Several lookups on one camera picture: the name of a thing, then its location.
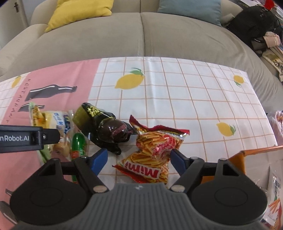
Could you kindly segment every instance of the black bag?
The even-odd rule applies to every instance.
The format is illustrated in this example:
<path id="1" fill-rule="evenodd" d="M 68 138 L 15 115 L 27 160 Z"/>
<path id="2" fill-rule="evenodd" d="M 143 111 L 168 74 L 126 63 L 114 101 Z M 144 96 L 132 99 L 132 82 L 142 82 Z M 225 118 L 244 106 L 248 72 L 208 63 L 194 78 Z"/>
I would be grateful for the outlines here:
<path id="1" fill-rule="evenodd" d="M 262 6 L 253 6 L 240 12 L 228 25 L 228 30 L 240 38 L 259 56 L 267 48 L 263 36 L 271 31 L 282 41 L 282 28 L 278 18 Z"/>

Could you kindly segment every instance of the door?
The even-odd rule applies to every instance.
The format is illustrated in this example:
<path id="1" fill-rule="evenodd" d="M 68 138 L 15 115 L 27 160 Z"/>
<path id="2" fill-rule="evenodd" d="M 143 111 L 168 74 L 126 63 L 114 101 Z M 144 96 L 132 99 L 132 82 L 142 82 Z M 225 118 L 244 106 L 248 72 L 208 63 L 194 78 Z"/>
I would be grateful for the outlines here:
<path id="1" fill-rule="evenodd" d="M 26 28 L 21 6 L 17 0 L 8 0 L 0 7 L 0 49 Z"/>

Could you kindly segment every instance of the beige couch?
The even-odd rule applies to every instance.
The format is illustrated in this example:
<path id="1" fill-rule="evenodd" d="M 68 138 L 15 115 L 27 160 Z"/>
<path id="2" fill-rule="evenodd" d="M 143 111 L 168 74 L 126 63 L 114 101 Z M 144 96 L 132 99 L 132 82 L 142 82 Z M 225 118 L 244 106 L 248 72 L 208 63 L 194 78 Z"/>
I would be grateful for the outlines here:
<path id="1" fill-rule="evenodd" d="M 31 26 L 0 50 L 0 81 L 61 63 L 116 56 L 161 56 L 244 70 L 266 112 L 283 110 L 283 86 L 256 54 L 223 27 L 156 13 L 159 0 L 114 0 L 112 16 L 75 22 L 44 33 L 57 0 L 34 11 Z M 222 0 L 221 13 L 241 8 Z"/>

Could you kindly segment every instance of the table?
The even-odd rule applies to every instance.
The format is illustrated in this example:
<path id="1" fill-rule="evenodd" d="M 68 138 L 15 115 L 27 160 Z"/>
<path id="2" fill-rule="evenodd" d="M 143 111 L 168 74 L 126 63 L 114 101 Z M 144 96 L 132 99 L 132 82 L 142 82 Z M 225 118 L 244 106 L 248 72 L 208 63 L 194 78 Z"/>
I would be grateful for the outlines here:
<path id="1" fill-rule="evenodd" d="M 137 69 L 144 74 L 140 84 L 121 89 L 117 81 Z M 166 57 L 113 57 L 36 70 L 0 83 L 1 124 L 30 125 L 30 101 L 42 110 L 64 111 L 75 111 L 87 101 L 126 122 L 132 114 L 148 127 L 161 124 L 189 129 L 190 136 L 180 151 L 209 162 L 231 157 L 243 149 L 277 145 L 247 73 L 212 63 Z M 120 156 L 109 153 L 99 178 L 110 189 L 115 183 L 133 182 L 112 165 L 137 149 L 135 138 L 132 135 L 129 142 L 120 145 Z M 97 150 L 91 144 L 88 155 Z M 39 166 L 36 152 L 1 154 L 0 170 L 5 176 L 0 177 L 0 201 L 8 203 L 5 189 L 14 191 Z M 170 164 L 168 185 L 178 177 Z M 0 214 L 0 229 L 11 226 Z"/>

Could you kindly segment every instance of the yellow lemon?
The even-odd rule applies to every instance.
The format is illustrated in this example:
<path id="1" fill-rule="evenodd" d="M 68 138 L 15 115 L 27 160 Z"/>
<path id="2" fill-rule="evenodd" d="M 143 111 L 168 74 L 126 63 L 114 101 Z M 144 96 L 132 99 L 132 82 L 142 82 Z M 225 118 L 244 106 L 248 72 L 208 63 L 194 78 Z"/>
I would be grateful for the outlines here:
<path id="1" fill-rule="evenodd" d="M 237 86 L 241 86 L 244 83 L 244 79 L 241 76 L 234 75 L 234 82 Z"/>
<path id="2" fill-rule="evenodd" d="M 14 80 L 13 83 L 12 83 L 12 88 L 14 88 L 14 87 L 20 82 L 20 80 L 21 80 L 21 75 L 20 75 L 20 76 L 17 76 L 17 77 L 15 78 L 15 80 Z"/>
<path id="3" fill-rule="evenodd" d="M 138 68 L 132 68 L 135 70 L 132 70 L 130 74 L 124 75 L 123 77 L 120 77 L 115 85 L 115 89 L 123 89 L 123 90 L 129 90 L 133 89 L 137 86 L 139 86 L 143 79 L 144 74 L 142 73 L 141 69 Z"/>
<path id="4" fill-rule="evenodd" d="M 221 134 L 223 136 L 227 136 L 227 137 L 233 136 L 234 133 L 236 132 L 236 128 L 235 128 L 234 125 L 232 127 L 231 125 L 228 125 L 228 124 L 226 124 L 224 122 L 220 122 L 220 123 L 218 123 L 216 125 L 218 127 L 219 132 L 221 132 Z"/>

